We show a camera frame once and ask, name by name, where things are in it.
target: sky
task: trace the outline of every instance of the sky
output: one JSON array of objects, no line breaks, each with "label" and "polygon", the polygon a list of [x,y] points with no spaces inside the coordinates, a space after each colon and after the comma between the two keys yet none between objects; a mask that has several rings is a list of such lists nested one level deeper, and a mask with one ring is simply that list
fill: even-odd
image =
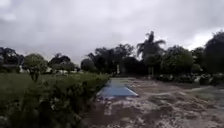
[{"label": "sky", "polygon": [[224,27],[223,0],[0,0],[0,46],[75,63],[97,47],[136,45],[154,31],[166,46],[203,46]]}]

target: blue tarp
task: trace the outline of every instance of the blue tarp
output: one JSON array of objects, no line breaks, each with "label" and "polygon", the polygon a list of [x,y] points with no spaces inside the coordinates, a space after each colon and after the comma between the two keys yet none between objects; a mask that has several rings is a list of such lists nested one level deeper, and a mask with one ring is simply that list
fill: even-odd
[{"label": "blue tarp", "polygon": [[103,97],[138,96],[135,92],[120,83],[108,82],[99,93]]}]

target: gravel ground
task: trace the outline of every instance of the gravel ground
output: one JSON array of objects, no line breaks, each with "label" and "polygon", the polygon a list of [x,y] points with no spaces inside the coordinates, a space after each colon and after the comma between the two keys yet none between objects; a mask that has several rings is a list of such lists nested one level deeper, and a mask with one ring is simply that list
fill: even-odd
[{"label": "gravel ground", "polygon": [[98,97],[83,120],[89,128],[224,128],[222,89],[135,78],[111,81],[139,96]]}]

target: hedge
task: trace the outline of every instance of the hedge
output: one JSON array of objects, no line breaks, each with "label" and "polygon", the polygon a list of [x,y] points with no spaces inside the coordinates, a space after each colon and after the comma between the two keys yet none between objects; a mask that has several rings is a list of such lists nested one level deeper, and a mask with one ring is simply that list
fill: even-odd
[{"label": "hedge", "polygon": [[0,127],[80,127],[88,101],[107,80],[107,75],[79,74],[41,80],[24,92],[0,90]]}]

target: palm tree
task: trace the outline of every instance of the palm tree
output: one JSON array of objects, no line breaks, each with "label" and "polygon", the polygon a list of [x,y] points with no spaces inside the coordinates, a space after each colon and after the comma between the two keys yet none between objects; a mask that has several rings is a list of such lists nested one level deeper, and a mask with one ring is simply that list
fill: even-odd
[{"label": "palm tree", "polygon": [[152,68],[152,75],[153,75],[153,65],[155,64],[154,60],[158,57],[158,55],[161,55],[164,50],[160,47],[161,44],[165,44],[166,42],[164,40],[154,40],[154,32],[151,31],[151,33],[146,34],[147,39],[143,43],[139,43],[137,45],[137,55],[142,55],[142,59],[144,62]]}]

